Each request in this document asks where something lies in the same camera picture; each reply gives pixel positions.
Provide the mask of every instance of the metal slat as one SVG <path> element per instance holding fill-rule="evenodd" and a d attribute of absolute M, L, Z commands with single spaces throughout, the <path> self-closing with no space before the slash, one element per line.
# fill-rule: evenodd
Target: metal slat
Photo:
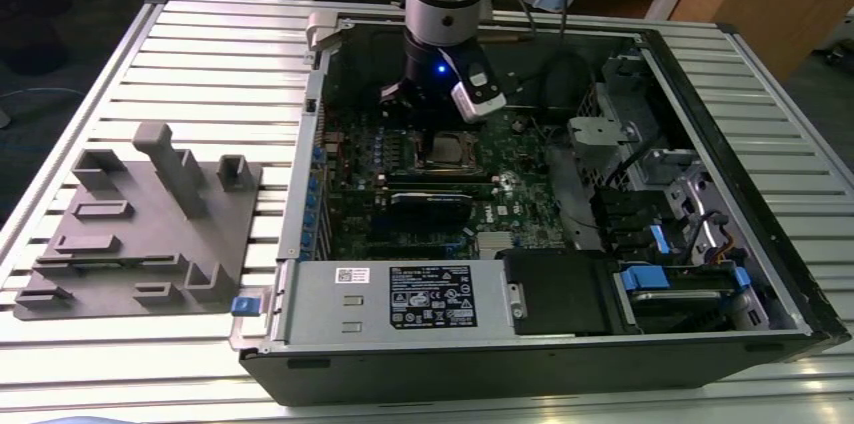
<path fill-rule="evenodd" d="M 854 204 L 773 204 L 769 203 L 777 216 L 854 216 Z"/>
<path fill-rule="evenodd" d="M 736 154 L 789 154 L 809 156 L 816 148 L 800 137 L 725 136 Z"/>
<path fill-rule="evenodd" d="M 801 137 L 801 131 L 790 122 L 733 121 L 718 119 L 721 131 L 728 136 L 793 136 Z"/>
<path fill-rule="evenodd" d="M 146 39 L 142 50 L 145 52 L 186 52 L 233 56 L 291 56 L 301 59 L 309 52 L 305 43 L 153 38 Z"/>
<path fill-rule="evenodd" d="M 754 174 L 750 178 L 766 200 L 772 194 L 845 194 L 845 188 L 833 176 Z"/>
<path fill-rule="evenodd" d="M 131 141 L 141 125 L 138 121 L 99 122 L 91 140 Z M 254 142 L 294 144 L 299 126 L 262 124 L 170 123 L 173 142 Z"/>
<path fill-rule="evenodd" d="M 170 122 L 298 124 L 303 115 L 297 105 L 185 104 L 177 102 L 113 101 L 105 105 L 107 119 L 145 120 L 169 116 Z"/>
<path fill-rule="evenodd" d="M 737 89 L 698 89 L 697 93 L 706 104 L 777 105 L 768 92 L 750 92 Z"/>
<path fill-rule="evenodd" d="M 689 74 L 689 80 L 698 91 L 704 89 L 745 89 L 749 91 L 764 89 L 762 83 L 756 77 Z"/>
<path fill-rule="evenodd" d="M 158 24 L 149 34 L 151 37 L 173 39 L 211 39 L 226 41 L 294 42 L 306 43 L 306 31 L 283 29 L 251 29 L 238 27 L 174 26 Z"/>
<path fill-rule="evenodd" d="M 245 377 L 227 342 L 102 346 L 98 365 L 93 347 L 4 349 L 3 382 L 8 385 L 115 380 Z"/>
<path fill-rule="evenodd" d="M 294 17 L 227 16 L 215 14 L 187 14 L 179 12 L 165 12 L 158 18 L 158 24 L 287 29 L 302 32 L 306 32 L 306 22 L 305 18 Z"/>
<path fill-rule="evenodd" d="M 740 106 L 736 104 L 709 104 L 709 113 L 716 119 L 750 119 L 786 121 L 786 114 L 777 106 Z"/>
<path fill-rule="evenodd" d="M 311 66 L 302 57 L 203 56 L 169 52 L 141 52 L 134 59 L 137 67 L 169 69 L 215 69 L 234 71 L 309 72 Z"/>
<path fill-rule="evenodd" d="M 7 311 L 0 312 L 0 344 L 226 339 L 233 321 L 230 314 L 22 321 Z"/>
<path fill-rule="evenodd" d="M 123 101 L 230 102 L 243 104 L 299 104 L 306 99 L 305 89 L 265 89 L 209 86 L 158 86 L 122 84 L 114 99 Z"/>
<path fill-rule="evenodd" d="M 733 46 L 724 39 L 694 39 L 690 37 L 665 37 L 668 46 L 674 50 L 709 50 L 709 51 L 730 51 Z"/>
<path fill-rule="evenodd" d="M 191 1 L 170 1 L 166 12 L 190 12 L 203 14 L 229 14 L 238 16 L 281 16 L 309 17 L 310 7 L 290 7 L 271 4 L 238 4 L 238 3 L 198 3 Z"/>
<path fill-rule="evenodd" d="M 190 69 L 134 67 L 129 69 L 122 82 L 134 84 L 305 88 L 307 80 L 307 74 L 286 74 L 281 71 L 194 71 Z"/>
<path fill-rule="evenodd" d="M 801 254 L 801 259 L 808 264 L 850 263 L 854 272 L 854 241 L 814 241 L 796 238 L 793 244 Z"/>
<path fill-rule="evenodd" d="M 680 63 L 680 66 L 689 76 L 692 74 L 709 74 L 753 77 L 750 68 L 742 62 L 685 61 Z"/>
<path fill-rule="evenodd" d="M 781 217 L 778 221 L 793 240 L 822 237 L 854 239 L 854 217 Z"/>
<path fill-rule="evenodd" d="M 692 65 L 697 62 L 722 62 L 730 64 L 745 63 L 745 60 L 732 48 L 718 51 L 702 51 L 698 49 L 672 49 L 672 51 L 682 66 L 686 64 Z"/>
<path fill-rule="evenodd" d="M 738 157 L 749 173 L 828 174 L 828 166 L 816 156 L 744 155 Z"/>

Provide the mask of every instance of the silver metal panel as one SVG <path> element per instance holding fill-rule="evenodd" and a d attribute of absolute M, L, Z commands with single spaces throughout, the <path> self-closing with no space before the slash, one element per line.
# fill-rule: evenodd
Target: silver metal panel
<path fill-rule="evenodd" d="M 389 6 L 277 0 L 173 0 L 169 6 L 177 12 L 166 12 L 159 17 L 149 12 L 135 27 L 158 40 L 222 41 L 223 44 L 217 47 L 221 52 L 235 51 L 239 46 L 234 44 L 239 42 L 285 43 L 289 46 L 302 43 L 306 15 L 313 8 L 399 14 L 399 10 Z M 496 17 L 514 22 L 525 20 L 517 13 L 498 12 Z M 558 22 L 556 16 L 544 15 L 538 19 Z M 596 17 L 574 18 L 573 22 L 590 26 L 650 26 L 646 22 Z M 854 237 L 850 234 L 854 230 L 854 199 L 850 185 L 830 164 L 822 169 L 818 163 L 830 163 L 822 157 L 826 156 L 826 150 L 778 94 L 769 92 L 768 82 L 773 80 L 757 70 L 756 64 L 748 62 L 745 51 L 718 29 L 700 23 L 658 23 L 656 26 L 674 47 L 674 55 L 692 79 L 710 82 L 709 77 L 704 76 L 717 78 L 712 81 L 716 87 L 701 88 L 700 95 L 720 120 L 728 140 L 746 166 L 762 172 L 754 175 L 757 185 L 781 222 L 796 233 L 794 245 L 852 327 Z M 262 181 L 265 189 L 257 206 L 261 215 L 253 230 L 254 239 L 258 240 L 247 249 L 247 267 L 242 279 L 247 286 L 265 285 L 273 280 L 283 219 L 281 210 L 290 184 L 290 136 L 301 121 L 299 94 L 286 101 L 277 101 L 270 98 L 269 92 L 283 92 L 289 96 L 287 92 L 302 90 L 299 79 L 309 72 L 309 66 L 299 55 L 290 57 L 266 53 L 279 53 L 282 50 L 262 51 L 265 54 L 261 55 L 241 52 L 235 55 L 187 54 L 175 49 L 162 52 L 165 48 L 158 47 L 162 43 L 147 45 L 155 46 L 149 49 L 158 49 L 157 52 L 139 53 L 135 67 L 130 70 L 127 65 L 121 65 L 122 53 L 109 64 L 109 72 L 89 99 L 97 112 L 82 114 L 82 124 L 90 122 L 90 125 L 65 136 L 75 143 L 69 148 L 117 146 L 125 153 L 130 150 L 130 136 L 122 140 L 123 129 L 131 127 L 134 122 L 163 119 L 177 125 L 199 125 L 178 128 L 181 136 L 187 138 L 186 147 L 194 152 L 213 155 L 223 149 L 233 152 L 231 149 L 238 146 L 259 157 L 262 162 L 267 162 Z M 194 49 L 193 46 L 199 49 L 197 43 L 178 45 L 189 46 L 182 49 Z M 131 55 L 139 50 L 134 42 L 125 47 Z M 259 46 L 250 47 L 259 52 Z M 297 52 L 290 47 L 286 49 L 287 53 Z M 724 86 L 726 79 L 749 77 L 745 66 L 760 76 L 762 87 L 756 88 L 750 79 L 733 88 L 717 87 Z M 219 84 L 221 88 L 243 86 L 261 90 L 261 93 L 253 91 L 249 94 L 265 97 L 247 97 L 249 102 L 243 97 L 237 102 L 227 102 L 215 96 L 214 101 L 201 102 L 193 97 L 185 101 L 190 90 L 182 99 L 166 99 L 161 89 L 150 89 L 145 94 L 154 93 L 158 97 L 137 102 L 141 95 L 135 91 L 139 89 L 123 87 L 121 95 L 130 93 L 130 99 L 134 99 L 130 102 L 118 99 L 107 92 L 109 89 L 103 89 L 118 90 L 119 85 L 194 89 L 195 86 L 210 85 L 209 79 L 219 81 L 213 84 Z M 229 124 L 238 125 L 235 132 L 222 136 L 223 141 L 219 142 L 223 144 L 218 146 L 217 134 L 222 128 L 207 126 Z M 772 124 L 772 127 L 758 128 L 757 124 Z M 265 141 L 267 135 L 271 136 L 269 143 Z M 91 139 L 105 142 L 87 142 Z M 59 151 L 67 149 L 63 146 L 58 148 Z M 816 162 L 809 161 L 812 156 L 816 156 Z M 624 422 L 629 419 L 642 423 L 693 421 L 705 424 L 749 418 L 757 422 L 836 424 L 854 420 L 854 401 L 849 400 L 854 395 L 852 344 L 830 350 L 828 355 L 794 364 L 760 366 L 700 390 L 464 401 L 423 407 L 289 409 L 270 400 L 249 378 L 227 340 L 233 331 L 239 336 L 259 336 L 265 329 L 265 317 L 243 319 L 241 322 L 235 322 L 229 315 L 20 322 L 10 311 L 16 294 L 14 288 L 26 281 L 33 258 L 43 250 L 45 244 L 41 241 L 31 243 L 30 240 L 38 235 L 49 235 L 51 226 L 55 226 L 57 216 L 45 214 L 63 210 L 70 192 L 74 191 L 70 187 L 61 189 L 62 184 L 74 186 L 77 183 L 74 176 L 67 176 L 73 160 L 66 158 L 67 164 L 58 165 L 61 172 L 57 176 L 45 170 L 38 176 L 25 198 L 38 204 L 16 211 L 23 224 L 14 227 L 20 227 L 25 234 L 15 242 L 14 254 L 10 254 L 0 267 L 0 276 L 15 269 L 12 280 L 4 282 L 0 290 L 0 373 L 7 383 L 0 390 L 0 412 L 15 411 L 4 415 L 4 424 L 31 423 L 75 414 L 137 422 L 261 422 L 310 418 L 347 422 L 423 422 L 435 420 L 439 415 L 435 412 L 442 412 L 442 419 L 458 422 L 513 420 L 550 424 L 576 422 L 581 413 L 584 420 L 592 423 Z M 801 174 L 777 174 L 786 170 L 784 167 L 788 165 L 796 166 Z M 0 241 L 15 237 L 8 229 L 11 227 L 7 225 Z"/>

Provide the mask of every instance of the white sticker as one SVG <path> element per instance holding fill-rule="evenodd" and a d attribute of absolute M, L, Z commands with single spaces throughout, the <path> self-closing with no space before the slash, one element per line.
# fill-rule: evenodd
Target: white sticker
<path fill-rule="evenodd" d="M 369 267 L 339 267 L 335 269 L 335 284 L 367 284 L 371 282 Z"/>

